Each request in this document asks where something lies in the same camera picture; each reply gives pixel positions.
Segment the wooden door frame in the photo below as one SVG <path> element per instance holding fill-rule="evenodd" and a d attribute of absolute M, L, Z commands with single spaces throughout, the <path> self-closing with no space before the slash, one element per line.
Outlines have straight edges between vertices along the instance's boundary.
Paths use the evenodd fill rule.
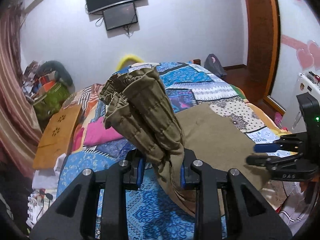
<path fill-rule="evenodd" d="M 276 111 L 278 111 L 281 115 L 284 114 L 285 110 L 282 106 L 280 106 L 276 101 L 271 98 L 271 92 L 273 88 L 273 84 L 276 77 L 276 72 L 278 68 L 279 61 L 279 52 L 280 52 L 280 14 L 279 14 L 279 5 L 278 0 L 271 0 L 272 7 L 272 18 L 273 18 L 273 45 L 272 45 L 272 58 L 271 58 L 271 66 L 268 77 L 268 82 L 266 86 L 266 91 L 263 96 L 263 100 L 266 101 L 269 105 L 271 105 Z"/>

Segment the bed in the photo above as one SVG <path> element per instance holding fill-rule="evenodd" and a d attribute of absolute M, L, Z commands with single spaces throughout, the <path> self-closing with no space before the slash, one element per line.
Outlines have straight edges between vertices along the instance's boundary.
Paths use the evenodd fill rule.
<path fill-rule="evenodd" d="M 194 62 L 134 64 L 119 73 L 154 65 L 160 73 L 175 113 L 207 102 L 217 114 L 230 117 L 235 127 L 255 143 L 271 143 L 280 135 L 287 133 L 279 130 L 260 109 L 250 104 L 240 89 L 229 85 Z M 135 148 L 125 138 L 94 147 L 83 146 L 87 125 L 105 114 L 106 106 L 98 99 L 102 87 L 100 84 L 94 84 L 72 94 L 63 104 L 62 109 L 75 104 L 82 105 L 83 118 L 75 130 L 73 152 L 65 158 L 61 169 L 57 197 L 83 169 L 91 168 L 94 171 L 107 169 L 124 159 L 127 152 Z M 281 150 L 269 153 L 279 157 L 289 154 Z M 265 197 L 269 197 L 270 204 L 277 209 L 296 186 L 294 183 L 284 185 L 271 182 L 266 186 Z M 274 195 L 270 196 L 268 187 L 273 189 Z M 100 192 L 98 205 L 96 238 L 100 236 L 102 196 L 103 190 Z M 146 164 L 141 189 L 127 191 L 126 201 L 129 239 L 192 239 L 194 218 L 181 210 L 165 194 L 156 181 L 150 164 Z M 221 217 L 221 221 L 225 237 L 224 217 Z"/>

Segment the pink pillow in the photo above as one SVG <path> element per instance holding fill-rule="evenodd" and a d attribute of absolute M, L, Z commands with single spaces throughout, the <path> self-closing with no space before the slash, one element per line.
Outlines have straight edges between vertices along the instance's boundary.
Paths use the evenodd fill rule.
<path fill-rule="evenodd" d="M 103 117 L 100 117 L 96 122 L 88 124 L 84 138 L 85 146 L 95 146 L 123 138 L 113 127 L 105 129 L 102 121 Z"/>

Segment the wooden floor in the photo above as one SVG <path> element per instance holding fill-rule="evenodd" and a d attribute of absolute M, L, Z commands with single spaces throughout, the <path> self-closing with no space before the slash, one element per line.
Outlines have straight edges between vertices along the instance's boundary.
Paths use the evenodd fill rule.
<path fill-rule="evenodd" d="M 230 69 L 226 72 L 227 76 L 224 78 L 224 80 L 229 84 L 240 88 L 250 103 L 259 107 L 274 121 L 276 111 L 269 104 L 263 101 L 265 86 L 261 83 L 251 80 L 249 78 L 248 69 L 245 67 Z"/>

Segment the patchwork bedspread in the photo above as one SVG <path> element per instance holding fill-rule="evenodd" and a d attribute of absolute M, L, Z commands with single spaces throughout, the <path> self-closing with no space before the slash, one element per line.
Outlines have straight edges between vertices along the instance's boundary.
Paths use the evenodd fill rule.
<path fill-rule="evenodd" d="M 143 67 L 151 67 L 151 65 L 135 64 L 120 72 L 131 72 Z M 173 62 L 160 63 L 157 70 L 175 113 L 207 102 L 217 114 L 230 117 L 235 127 L 255 143 L 271 143 L 278 139 L 278 136 L 264 125 L 228 83 L 205 68 L 194 64 Z M 133 148 L 134 146 L 126 139 L 121 139 L 70 155 L 61 172 L 57 196 L 83 169 L 91 168 L 94 171 L 107 169 L 124 159 L 126 153 Z M 277 151 L 270 155 L 283 157 L 288 156 L 289 152 Z M 97 213 L 97 238 L 100 236 L 102 196 L 103 191 L 100 192 Z M 165 194 L 156 181 L 153 169 L 146 167 L 141 189 L 126 192 L 126 201 L 129 239 L 193 238 L 194 218 L 181 210 Z M 224 226 L 222 228 L 226 236 L 226 229 Z"/>

